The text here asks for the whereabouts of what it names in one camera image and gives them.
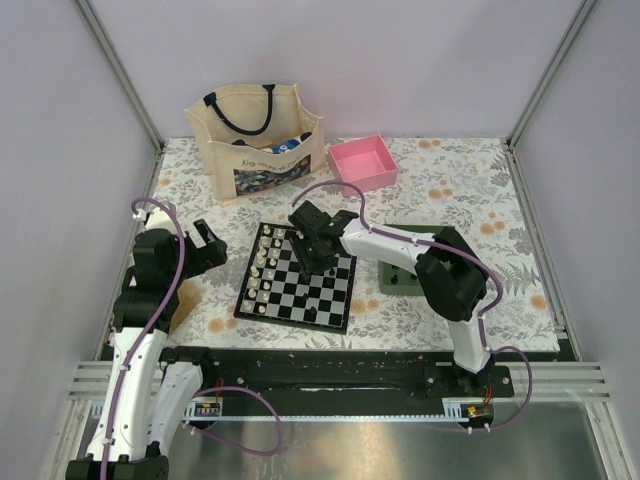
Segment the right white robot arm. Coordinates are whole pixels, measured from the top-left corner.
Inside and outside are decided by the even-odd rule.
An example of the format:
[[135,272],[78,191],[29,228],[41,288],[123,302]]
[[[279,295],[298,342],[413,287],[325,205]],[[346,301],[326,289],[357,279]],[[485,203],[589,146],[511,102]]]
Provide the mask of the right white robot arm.
[[417,277],[430,308],[449,325],[454,345],[455,383],[464,394],[486,389],[490,353],[475,316],[487,293],[486,267],[453,228],[438,234],[369,224],[354,212],[331,216],[305,201],[289,216],[297,230],[292,241],[301,274],[319,275],[346,254],[367,257]]

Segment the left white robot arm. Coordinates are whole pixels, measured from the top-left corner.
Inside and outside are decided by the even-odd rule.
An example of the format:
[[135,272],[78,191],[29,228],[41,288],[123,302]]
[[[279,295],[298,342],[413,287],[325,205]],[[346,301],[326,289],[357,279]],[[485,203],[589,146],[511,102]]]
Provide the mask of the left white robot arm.
[[169,348],[166,340],[180,302],[173,282],[227,261],[227,245],[203,219],[193,223],[204,241],[178,237],[170,220],[148,221],[136,236],[113,307],[113,361],[104,407],[84,458],[69,462],[68,479],[165,479],[168,452],[192,396],[216,386],[204,347]]

